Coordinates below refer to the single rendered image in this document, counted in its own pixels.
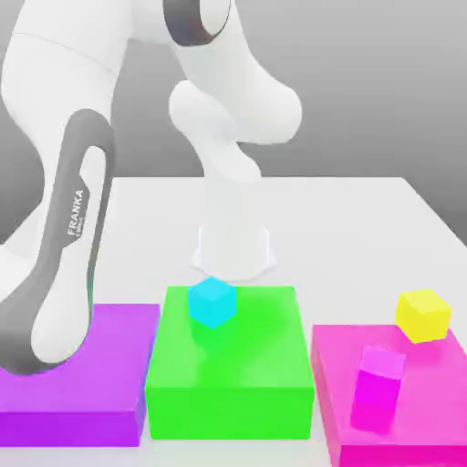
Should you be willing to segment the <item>large purple box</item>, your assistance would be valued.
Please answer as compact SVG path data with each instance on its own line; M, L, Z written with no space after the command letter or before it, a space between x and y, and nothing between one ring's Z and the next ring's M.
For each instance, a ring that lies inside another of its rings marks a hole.
M33 376L0 368L0 448L139 446L160 315L157 304L97 304L64 364Z

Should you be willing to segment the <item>small yellow cube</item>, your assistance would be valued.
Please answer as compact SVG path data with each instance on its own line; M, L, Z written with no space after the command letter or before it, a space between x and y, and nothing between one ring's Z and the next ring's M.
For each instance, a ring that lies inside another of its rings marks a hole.
M399 296L395 322L414 344L445 339L452 308L431 289L403 292Z

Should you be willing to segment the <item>large green box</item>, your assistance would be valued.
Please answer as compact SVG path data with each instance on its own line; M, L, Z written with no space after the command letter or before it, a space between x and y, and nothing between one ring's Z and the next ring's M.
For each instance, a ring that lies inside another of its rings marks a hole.
M315 385L296 291L239 286L216 329L168 288L146 381L154 440L306 440Z

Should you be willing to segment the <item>small magenta cube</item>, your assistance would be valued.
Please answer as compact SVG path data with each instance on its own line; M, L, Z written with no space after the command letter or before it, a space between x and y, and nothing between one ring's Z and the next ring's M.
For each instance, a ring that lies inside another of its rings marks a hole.
M389 348L367 345L362 350L350 415L362 431L384 433L394 420L407 356Z

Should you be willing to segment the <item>large pink box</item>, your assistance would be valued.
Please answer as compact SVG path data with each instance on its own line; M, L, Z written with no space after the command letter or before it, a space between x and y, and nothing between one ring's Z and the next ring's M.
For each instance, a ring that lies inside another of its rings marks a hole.
M357 405L367 346L406 355L398 405ZM453 333L411 343L395 325L315 325L311 362L332 467L467 467L467 354Z

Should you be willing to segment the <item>small cyan cube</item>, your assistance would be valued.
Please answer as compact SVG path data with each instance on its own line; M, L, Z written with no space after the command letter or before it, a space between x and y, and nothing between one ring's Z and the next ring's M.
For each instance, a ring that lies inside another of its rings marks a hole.
M198 323L215 329L236 313L236 288L210 276L188 288L190 317Z

